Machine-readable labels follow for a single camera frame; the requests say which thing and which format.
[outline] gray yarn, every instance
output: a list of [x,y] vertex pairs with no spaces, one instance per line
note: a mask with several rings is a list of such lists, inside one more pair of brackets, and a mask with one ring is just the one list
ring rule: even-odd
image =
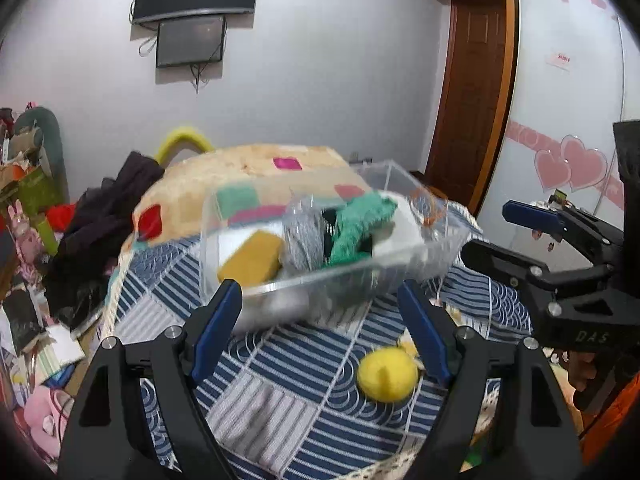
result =
[[324,265],[324,219],[322,210],[314,206],[313,197],[290,203],[282,217],[282,227],[282,267],[292,272],[320,269]]

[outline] blue gripper pad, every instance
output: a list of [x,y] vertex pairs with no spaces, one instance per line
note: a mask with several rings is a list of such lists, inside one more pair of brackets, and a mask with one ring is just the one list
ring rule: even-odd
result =
[[448,388],[462,358],[456,350],[456,324],[444,308],[429,302],[415,280],[405,280],[398,288],[398,309],[427,375]]
[[[206,312],[212,310],[204,328],[202,323],[199,327],[195,326],[198,321],[194,319],[194,326],[190,326],[191,319],[196,316],[198,311]],[[226,343],[231,336],[231,330],[236,324],[236,320],[242,309],[242,290],[240,285],[233,280],[225,280],[222,282],[215,295],[209,301],[207,306],[203,306],[194,311],[191,317],[186,321],[185,327],[187,334],[190,330],[194,330],[196,335],[200,333],[200,337],[193,342],[193,369],[191,370],[191,379],[194,384],[200,384],[204,379],[213,374],[216,369],[218,360],[222,351],[226,347]]]
[[564,227],[560,217],[550,209],[509,200],[502,206],[502,218],[511,224],[536,229],[547,234],[559,234]]

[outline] paper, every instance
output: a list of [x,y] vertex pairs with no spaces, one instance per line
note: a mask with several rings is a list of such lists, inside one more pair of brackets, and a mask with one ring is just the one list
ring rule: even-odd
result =
[[6,316],[4,307],[0,308],[0,346],[7,350],[11,355],[17,356],[14,348],[14,338],[11,336],[11,324]]
[[47,326],[47,338],[38,343],[36,384],[42,384],[65,366],[84,359],[80,343],[60,324]]
[[571,59],[569,58],[569,56],[567,56],[567,54],[563,54],[562,52],[556,52],[555,54],[552,54],[545,59],[545,62],[547,64],[557,66],[558,68],[566,70],[567,72],[569,72],[570,61]]

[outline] pink heart decal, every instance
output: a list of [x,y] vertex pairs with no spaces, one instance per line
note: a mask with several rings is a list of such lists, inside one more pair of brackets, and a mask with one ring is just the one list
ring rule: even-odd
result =
[[549,151],[537,152],[534,164],[544,191],[562,187],[571,179],[569,164],[564,160],[557,160]]
[[578,137],[566,136],[560,144],[560,156],[571,167],[571,191],[599,183],[607,174],[607,159],[598,150],[586,150]]

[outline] clutter pile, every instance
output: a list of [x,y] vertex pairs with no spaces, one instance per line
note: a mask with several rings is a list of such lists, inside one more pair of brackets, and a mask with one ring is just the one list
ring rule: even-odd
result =
[[78,387],[72,376],[133,232],[133,209],[164,170],[133,152],[116,179],[65,203],[60,129],[50,110],[0,108],[0,140],[0,402],[55,470]]

